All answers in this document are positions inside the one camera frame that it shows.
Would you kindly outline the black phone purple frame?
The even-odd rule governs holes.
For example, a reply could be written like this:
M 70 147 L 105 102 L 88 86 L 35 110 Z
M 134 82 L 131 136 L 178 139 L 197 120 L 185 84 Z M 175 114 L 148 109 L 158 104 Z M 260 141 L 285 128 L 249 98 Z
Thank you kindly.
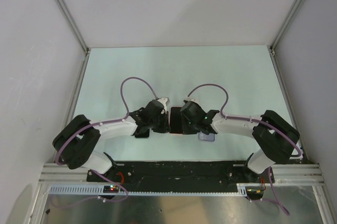
M 171 134 L 182 134 L 182 117 L 181 117 L 181 107 L 173 106 L 170 110 L 170 133 Z

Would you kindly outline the black phone teal frame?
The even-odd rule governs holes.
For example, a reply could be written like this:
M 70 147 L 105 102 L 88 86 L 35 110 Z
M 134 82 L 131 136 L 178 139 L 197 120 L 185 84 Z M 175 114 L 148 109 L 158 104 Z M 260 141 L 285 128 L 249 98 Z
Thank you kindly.
M 148 139 L 150 137 L 150 130 L 146 130 L 142 133 L 136 133 L 134 136 L 138 139 Z

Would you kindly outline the lilac phone case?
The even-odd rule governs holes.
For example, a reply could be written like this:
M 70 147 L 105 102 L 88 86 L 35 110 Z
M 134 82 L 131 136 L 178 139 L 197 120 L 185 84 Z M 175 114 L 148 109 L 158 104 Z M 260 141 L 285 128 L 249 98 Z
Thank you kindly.
M 215 134 L 213 134 L 213 133 L 204 134 L 204 133 L 200 132 L 198 138 L 199 138 L 200 141 L 203 141 L 203 142 L 214 142 L 215 141 Z

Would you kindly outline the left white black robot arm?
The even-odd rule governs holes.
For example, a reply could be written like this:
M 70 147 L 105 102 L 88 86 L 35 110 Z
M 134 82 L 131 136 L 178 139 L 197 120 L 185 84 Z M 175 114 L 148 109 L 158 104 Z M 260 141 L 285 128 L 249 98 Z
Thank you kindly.
M 132 136 L 143 139 L 156 133 L 169 132 L 169 99 L 151 100 L 146 107 L 127 115 L 125 119 L 91 122 L 86 116 L 76 116 L 53 140 L 57 151 L 56 161 L 74 170 L 80 167 L 98 172 L 105 181 L 117 174 L 115 162 L 105 152 L 95 151 L 96 145 L 116 137 Z

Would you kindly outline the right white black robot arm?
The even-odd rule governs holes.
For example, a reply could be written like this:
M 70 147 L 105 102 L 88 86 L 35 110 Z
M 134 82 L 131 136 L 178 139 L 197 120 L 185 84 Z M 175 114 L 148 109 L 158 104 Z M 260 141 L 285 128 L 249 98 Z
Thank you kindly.
M 205 112 L 193 101 L 185 101 L 180 109 L 183 133 L 236 134 L 254 139 L 260 149 L 246 161 L 244 178 L 256 182 L 274 164 L 287 164 L 290 158 L 300 157 L 297 146 L 299 132 L 272 110 L 259 116 L 223 114 L 218 110 Z

